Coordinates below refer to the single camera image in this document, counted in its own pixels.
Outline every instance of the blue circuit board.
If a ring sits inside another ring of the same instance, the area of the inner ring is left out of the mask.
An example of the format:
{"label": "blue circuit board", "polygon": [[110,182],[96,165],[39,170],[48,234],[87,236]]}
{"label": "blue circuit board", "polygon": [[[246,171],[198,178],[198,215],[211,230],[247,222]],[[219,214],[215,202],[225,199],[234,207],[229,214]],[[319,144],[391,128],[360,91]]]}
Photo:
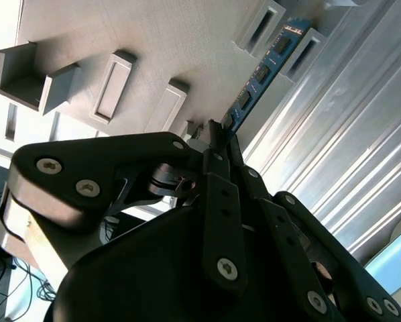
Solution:
{"label": "blue circuit board", "polygon": [[229,141],[308,31],[311,22],[289,18],[221,121]]}

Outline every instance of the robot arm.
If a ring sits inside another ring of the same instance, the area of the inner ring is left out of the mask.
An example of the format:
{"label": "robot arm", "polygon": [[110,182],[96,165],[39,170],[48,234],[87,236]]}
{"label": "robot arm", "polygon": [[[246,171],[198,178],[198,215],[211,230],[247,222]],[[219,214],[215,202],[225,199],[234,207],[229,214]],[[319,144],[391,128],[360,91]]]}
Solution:
{"label": "robot arm", "polygon": [[[401,321],[398,303],[294,195],[268,193],[236,137],[225,144],[212,121],[209,131],[203,153],[171,133],[15,153],[0,244],[58,289],[53,321]],[[164,195],[178,206],[102,245],[104,216]]]}

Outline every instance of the aluminum profile slot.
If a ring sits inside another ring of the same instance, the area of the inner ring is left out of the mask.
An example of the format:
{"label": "aluminum profile slot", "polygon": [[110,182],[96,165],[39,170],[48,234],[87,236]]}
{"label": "aluminum profile slot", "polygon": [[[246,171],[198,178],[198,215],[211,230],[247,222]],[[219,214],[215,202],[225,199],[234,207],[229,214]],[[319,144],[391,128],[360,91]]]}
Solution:
{"label": "aluminum profile slot", "polygon": [[233,42],[250,55],[257,56],[270,39],[285,12],[286,10],[275,1],[262,1],[244,19]]}
{"label": "aluminum profile slot", "polygon": [[317,59],[326,41],[326,37],[310,28],[282,67],[280,74],[296,84]]}
{"label": "aluminum profile slot", "polygon": [[172,122],[187,98],[188,87],[171,80],[166,85],[165,91],[149,120],[144,132],[169,131]]}
{"label": "aluminum profile slot", "polygon": [[134,63],[135,58],[127,52],[118,50],[112,53],[90,117],[104,124],[113,119]]}

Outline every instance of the screw head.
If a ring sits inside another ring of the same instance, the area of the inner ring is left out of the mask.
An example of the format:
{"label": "screw head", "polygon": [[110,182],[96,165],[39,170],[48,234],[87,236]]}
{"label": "screw head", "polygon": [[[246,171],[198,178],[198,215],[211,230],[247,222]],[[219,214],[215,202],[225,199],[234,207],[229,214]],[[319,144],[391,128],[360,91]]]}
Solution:
{"label": "screw head", "polygon": [[216,159],[218,159],[218,160],[220,160],[220,161],[223,161],[223,157],[222,157],[220,154],[214,153],[213,155],[214,155],[214,157],[215,157]]}
{"label": "screw head", "polygon": [[219,273],[227,280],[236,280],[238,277],[238,269],[231,260],[220,258],[217,262]]}
{"label": "screw head", "polygon": [[378,304],[378,302],[376,302],[373,298],[371,297],[367,297],[366,298],[366,302],[367,305],[369,305],[369,307],[376,312],[379,315],[382,315],[382,308],[380,307],[380,305]]}
{"label": "screw head", "polygon": [[46,174],[56,174],[62,171],[62,165],[55,159],[44,158],[37,162],[37,169]]}
{"label": "screw head", "polygon": [[393,313],[395,316],[399,316],[399,310],[394,306],[393,303],[391,303],[388,299],[384,299],[384,304],[391,313]]}
{"label": "screw head", "polygon": [[180,142],[178,142],[178,141],[173,141],[172,144],[174,144],[174,146],[175,146],[177,149],[180,149],[180,150],[184,149],[184,146],[183,146]]}
{"label": "screw head", "polygon": [[75,185],[77,192],[85,197],[95,198],[101,192],[99,185],[92,180],[80,180]]}
{"label": "screw head", "polygon": [[324,302],[323,298],[313,290],[310,290],[307,294],[308,301],[312,305],[314,309],[316,309],[321,314],[326,314],[327,306],[326,302]]}
{"label": "screw head", "polygon": [[259,174],[254,169],[249,169],[248,173],[250,176],[253,176],[254,178],[257,178],[259,176]]}
{"label": "screw head", "polygon": [[291,203],[292,205],[296,204],[296,201],[294,201],[294,199],[291,196],[286,196],[286,200],[288,201],[288,203]]}

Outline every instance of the screw hole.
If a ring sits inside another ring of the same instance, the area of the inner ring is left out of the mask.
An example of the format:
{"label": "screw hole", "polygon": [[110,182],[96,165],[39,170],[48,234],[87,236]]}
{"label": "screw hole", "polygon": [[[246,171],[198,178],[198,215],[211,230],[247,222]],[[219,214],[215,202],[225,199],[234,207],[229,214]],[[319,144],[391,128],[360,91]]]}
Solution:
{"label": "screw hole", "polygon": [[194,189],[195,186],[196,186],[196,183],[195,183],[194,181],[187,180],[187,181],[184,181],[184,182],[182,183],[181,189],[182,189],[183,191],[190,191],[190,190]]}

